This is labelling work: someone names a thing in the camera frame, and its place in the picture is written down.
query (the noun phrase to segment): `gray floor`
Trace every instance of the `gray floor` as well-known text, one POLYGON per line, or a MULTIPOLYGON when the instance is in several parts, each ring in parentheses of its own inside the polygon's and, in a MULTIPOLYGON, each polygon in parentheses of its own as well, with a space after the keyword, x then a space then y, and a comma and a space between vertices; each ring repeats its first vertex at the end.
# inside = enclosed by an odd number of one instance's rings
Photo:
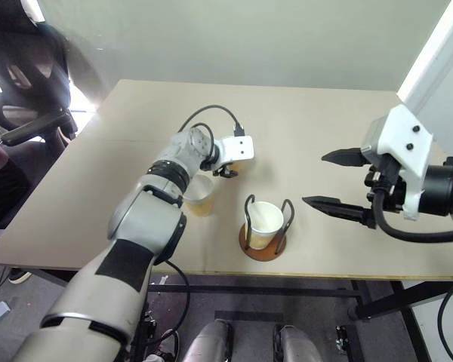
MULTIPOLYGON (((159 282, 162 275, 153 275, 159 282)), ((300 278, 237 278, 237 277, 190 277, 196 284, 229 284, 270 287, 319 287, 350 288, 349 281, 313 280, 300 278)), ((180 283, 176 275, 167 283, 180 283)), ((391 292, 386 282, 370 282, 374 297, 391 292)), ((0 320, 0 362, 9 361, 25 336, 37 328, 42 316, 60 295, 62 287, 36 276, 21 285, 5 283, 0 289, 0 301, 4 300, 12 312, 0 320)), ((184 295, 176 293, 151 293, 150 308, 159 323, 158 333, 174 325, 184 304, 184 295)), ((195 335, 215 315, 232 311, 263 312, 259 321, 233 321, 235 345, 233 362, 272 360, 272 329, 275 322, 294 324, 305 330, 316 343, 326 362, 347 362, 335 345, 335 326, 351 324, 347 309, 353 299, 240 296, 229 294, 193 294, 190 312, 180 328, 182 353, 195 335)), ((357 321, 359 338, 367 362, 402 361, 415 362, 411 342, 399 313, 375 318, 369 322, 357 321)))

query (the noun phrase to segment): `beige table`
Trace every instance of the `beige table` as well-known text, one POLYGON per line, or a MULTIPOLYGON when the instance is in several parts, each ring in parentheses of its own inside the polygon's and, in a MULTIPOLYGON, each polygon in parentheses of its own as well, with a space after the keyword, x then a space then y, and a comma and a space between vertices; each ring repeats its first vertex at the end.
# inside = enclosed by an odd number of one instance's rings
MULTIPOLYGON (((214 179, 213 215, 190 216, 173 260, 195 273, 345 278, 453 278, 453 243, 411 244, 360 224, 331 218, 301 197, 327 195, 367 205, 366 168, 321 162, 327 152, 359 146, 369 123, 395 106, 393 92, 120 81, 0 238, 0 264, 81 268, 109 242, 117 203, 193 111, 229 107, 253 136, 255 159, 236 179, 214 179), (296 217, 285 252, 256 262, 240 250, 246 197, 278 205, 290 198, 296 217)), ((216 137, 232 133, 222 111, 198 117, 216 137)), ((453 229, 449 218, 390 218, 411 230, 453 229)))

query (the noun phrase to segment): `wooden coaster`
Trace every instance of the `wooden coaster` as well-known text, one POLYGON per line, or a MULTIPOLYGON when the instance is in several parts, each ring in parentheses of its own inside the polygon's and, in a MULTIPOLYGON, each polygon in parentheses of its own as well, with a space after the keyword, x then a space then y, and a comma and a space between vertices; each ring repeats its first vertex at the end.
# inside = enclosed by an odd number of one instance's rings
POLYGON ((239 243, 240 247, 242 248, 243 252, 250 256, 253 260, 257 260, 258 262, 268 262, 270 260, 274 260, 282 255, 285 250, 285 245, 287 245, 287 236, 285 236, 284 244, 282 249, 279 250, 277 254, 275 254, 275 250, 279 245, 279 242, 282 241, 282 233, 278 232, 277 235, 272 239, 272 241, 267 245, 265 249, 256 250, 249 247, 245 250, 246 240, 245 240, 245 224, 242 225, 240 228, 239 233, 239 243))

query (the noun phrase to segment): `white paper cup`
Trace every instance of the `white paper cup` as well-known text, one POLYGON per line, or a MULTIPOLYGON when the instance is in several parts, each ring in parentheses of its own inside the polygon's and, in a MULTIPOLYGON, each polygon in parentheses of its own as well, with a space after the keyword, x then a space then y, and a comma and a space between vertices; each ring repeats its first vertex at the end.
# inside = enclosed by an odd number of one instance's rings
POLYGON ((213 181, 207 176, 195 175, 183 194, 183 201, 188 210, 197 216, 210 215, 213 209, 213 181))
MULTIPOLYGON (((248 205, 251 220, 251 237, 249 246, 255 250, 267 247, 284 224, 282 211, 265 201, 256 201, 248 205)), ((245 237, 248 234, 248 221, 245 215, 245 237)))

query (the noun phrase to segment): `black office chair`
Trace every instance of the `black office chair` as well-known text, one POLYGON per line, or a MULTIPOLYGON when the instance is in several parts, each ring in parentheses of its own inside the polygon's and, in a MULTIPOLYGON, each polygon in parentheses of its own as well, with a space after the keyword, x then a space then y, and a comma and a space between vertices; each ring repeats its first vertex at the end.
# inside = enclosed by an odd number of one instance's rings
POLYGON ((58 157, 77 131, 64 41, 51 26, 33 23, 20 0, 0 1, 0 88, 2 142, 41 136, 58 157))

